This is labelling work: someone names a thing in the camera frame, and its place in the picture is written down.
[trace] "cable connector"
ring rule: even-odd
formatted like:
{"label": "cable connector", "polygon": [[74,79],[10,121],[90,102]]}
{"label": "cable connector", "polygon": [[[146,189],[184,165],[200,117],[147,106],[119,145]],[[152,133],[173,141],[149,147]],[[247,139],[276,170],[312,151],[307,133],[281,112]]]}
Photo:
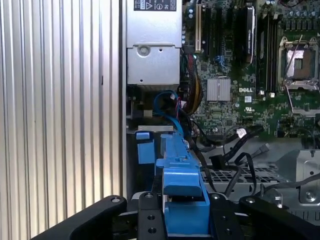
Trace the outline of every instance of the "cable connector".
{"label": "cable connector", "polygon": [[255,158],[261,154],[268,152],[269,150],[270,150],[270,145],[268,143],[263,144],[261,147],[259,147],[259,149],[257,151],[255,151],[254,153],[251,154],[251,157]]}

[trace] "pcie slot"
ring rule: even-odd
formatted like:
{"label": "pcie slot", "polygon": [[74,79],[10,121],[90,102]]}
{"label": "pcie slot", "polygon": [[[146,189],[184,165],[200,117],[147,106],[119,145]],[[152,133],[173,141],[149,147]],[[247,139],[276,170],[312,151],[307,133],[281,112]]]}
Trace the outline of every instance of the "pcie slot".
{"label": "pcie slot", "polygon": [[204,15],[204,24],[202,29],[203,36],[203,54],[207,58],[210,55],[211,51],[211,28],[212,28],[212,19],[211,19],[211,8],[207,7]]}
{"label": "pcie slot", "polygon": [[195,50],[194,52],[199,54],[201,53],[201,14],[202,6],[201,4],[196,4],[195,6]]}
{"label": "pcie slot", "polygon": [[219,56],[222,54],[221,45],[222,45],[222,37],[223,37],[223,19],[222,19],[222,9],[218,8],[216,10],[215,15],[215,24],[214,24],[214,48],[215,48],[215,56]]}

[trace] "cpu socket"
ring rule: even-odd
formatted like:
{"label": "cpu socket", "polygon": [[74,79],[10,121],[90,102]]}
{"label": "cpu socket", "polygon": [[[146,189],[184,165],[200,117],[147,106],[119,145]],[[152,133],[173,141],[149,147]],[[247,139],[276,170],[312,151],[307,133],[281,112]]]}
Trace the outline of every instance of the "cpu socket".
{"label": "cpu socket", "polygon": [[310,41],[288,41],[284,36],[279,48],[278,82],[281,89],[318,90],[319,46],[316,37]]}

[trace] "blue plastic bracket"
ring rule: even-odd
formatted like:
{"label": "blue plastic bracket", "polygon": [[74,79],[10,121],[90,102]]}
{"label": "blue plastic bracket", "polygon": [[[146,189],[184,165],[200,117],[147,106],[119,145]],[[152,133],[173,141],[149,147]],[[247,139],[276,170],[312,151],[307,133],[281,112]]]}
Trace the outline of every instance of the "blue plastic bracket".
{"label": "blue plastic bracket", "polygon": [[137,132],[135,139],[138,148],[139,164],[156,163],[155,139],[150,132]]}
{"label": "blue plastic bracket", "polygon": [[210,201],[197,160],[178,133],[161,135],[161,154],[156,166],[163,168],[163,195],[187,199],[164,203],[167,232],[208,234]]}

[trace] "capacitor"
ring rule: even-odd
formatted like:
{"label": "capacitor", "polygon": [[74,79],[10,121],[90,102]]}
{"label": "capacitor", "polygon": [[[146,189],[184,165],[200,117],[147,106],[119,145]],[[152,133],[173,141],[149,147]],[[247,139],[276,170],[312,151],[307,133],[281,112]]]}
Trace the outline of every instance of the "capacitor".
{"label": "capacitor", "polygon": [[294,17],[295,17],[295,18],[299,18],[299,17],[300,17],[300,12],[299,12],[299,11],[296,11],[295,14],[294,14]]}
{"label": "capacitor", "polygon": [[316,16],[316,12],[312,11],[309,13],[309,18],[313,19]]}
{"label": "capacitor", "polygon": [[290,11],[288,14],[287,14],[287,17],[290,19],[294,16],[294,12],[293,11]]}
{"label": "capacitor", "polygon": [[301,18],[306,18],[308,16],[307,11],[304,11],[303,13],[301,13]]}

